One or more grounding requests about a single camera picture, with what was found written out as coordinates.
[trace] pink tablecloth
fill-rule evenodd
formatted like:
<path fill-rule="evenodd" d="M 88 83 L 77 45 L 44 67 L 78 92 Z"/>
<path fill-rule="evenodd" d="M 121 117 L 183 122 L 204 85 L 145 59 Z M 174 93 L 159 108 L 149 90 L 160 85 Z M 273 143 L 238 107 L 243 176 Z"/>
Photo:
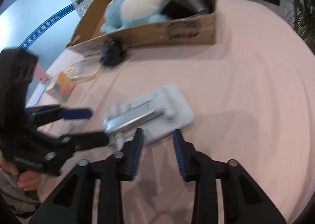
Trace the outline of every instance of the pink tablecloth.
<path fill-rule="evenodd" d="M 184 138 L 214 160 L 237 159 L 292 223 L 315 190 L 315 58 L 284 20 L 260 4 L 218 0 L 218 10 L 216 45 L 129 50 L 127 62 L 78 84 L 65 105 L 93 108 L 85 130 L 97 130 L 110 105 L 176 84 L 196 116 Z M 49 72 L 80 58 L 66 50 Z M 50 103 L 48 95 L 40 101 Z M 66 126 L 59 121 L 45 130 L 58 134 Z M 109 154 L 106 148 L 77 154 L 61 177 L 42 184 L 41 200 L 78 159 Z M 138 177 L 122 190 L 126 223 L 190 223 L 194 184 L 179 175 L 171 137 L 143 150 Z M 222 223 L 221 203 L 219 210 Z"/>

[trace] colorful puzzle cube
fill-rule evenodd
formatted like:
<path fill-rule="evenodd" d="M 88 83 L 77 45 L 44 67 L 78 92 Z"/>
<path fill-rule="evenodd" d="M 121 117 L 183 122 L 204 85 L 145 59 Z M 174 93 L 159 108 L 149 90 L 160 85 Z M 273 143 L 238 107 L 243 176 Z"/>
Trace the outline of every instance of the colorful puzzle cube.
<path fill-rule="evenodd" d="M 45 92 L 60 102 L 66 102 L 75 86 L 64 72 L 60 72 L 54 76 Z"/>

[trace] black box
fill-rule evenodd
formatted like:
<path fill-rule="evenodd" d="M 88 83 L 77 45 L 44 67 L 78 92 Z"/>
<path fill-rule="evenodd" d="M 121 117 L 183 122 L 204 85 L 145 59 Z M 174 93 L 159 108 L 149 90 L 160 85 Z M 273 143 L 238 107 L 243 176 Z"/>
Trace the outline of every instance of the black box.
<path fill-rule="evenodd" d="M 212 0 L 163 0 L 161 13 L 172 19 L 181 19 L 197 14 L 213 13 Z"/>

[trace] metal bolt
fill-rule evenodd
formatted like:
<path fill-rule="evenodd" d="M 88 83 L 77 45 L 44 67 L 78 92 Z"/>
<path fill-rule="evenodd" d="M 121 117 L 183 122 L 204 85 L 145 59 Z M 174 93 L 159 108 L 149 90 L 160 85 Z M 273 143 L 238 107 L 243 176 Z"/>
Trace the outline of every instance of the metal bolt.
<path fill-rule="evenodd" d="M 79 151 L 80 149 L 81 149 L 81 145 L 80 145 L 80 144 L 77 145 L 77 146 L 74 148 L 75 151 Z"/>
<path fill-rule="evenodd" d="M 234 160 L 234 159 L 231 159 L 231 160 L 229 161 L 229 165 L 235 167 L 235 166 L 238 165 L 238 162 L 237 162 L 236 160 Z"/>
<path fill-rule="evenodd" d="M 122 153 L 121 151 L 118 151 L 117 153 L 115 153 L 115 157 L 116 158 L 122 158 L 125 154 Z"/>
<path fill-rule="evenodd" d="M 56 156 L 56 153 L 55 152 L 49 152 L 46 156 L 45 156 L 45 159 L 47 161 L 53 159 L 54 157 Z"/>
<path fill-rule="evenodd" d="M 81 159 L 78 161 L 78 166 L 87 166 L 89 164 L 89 161 L 86 159 Z"/>
<path fill-rule="evenodd" d="M 67 136 L 67 137 L 64 137 L 62 140 L 61 140 L 61 142 L 62 143 L 67 143 L 68 141 L 70 141 L 70 137 L 69 136 Z"/>

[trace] plush toy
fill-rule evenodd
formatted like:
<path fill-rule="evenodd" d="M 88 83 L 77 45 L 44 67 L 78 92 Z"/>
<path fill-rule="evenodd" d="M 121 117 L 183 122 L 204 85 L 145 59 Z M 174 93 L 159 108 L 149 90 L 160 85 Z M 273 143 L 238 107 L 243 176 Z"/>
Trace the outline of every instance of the plush toy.
<path fill-rule="evenodd" d="M 163 0 L 112 0 L 105 11 L 102 33 L 111 33 L 132 26 L 170 20 L 161 14 Z"/>

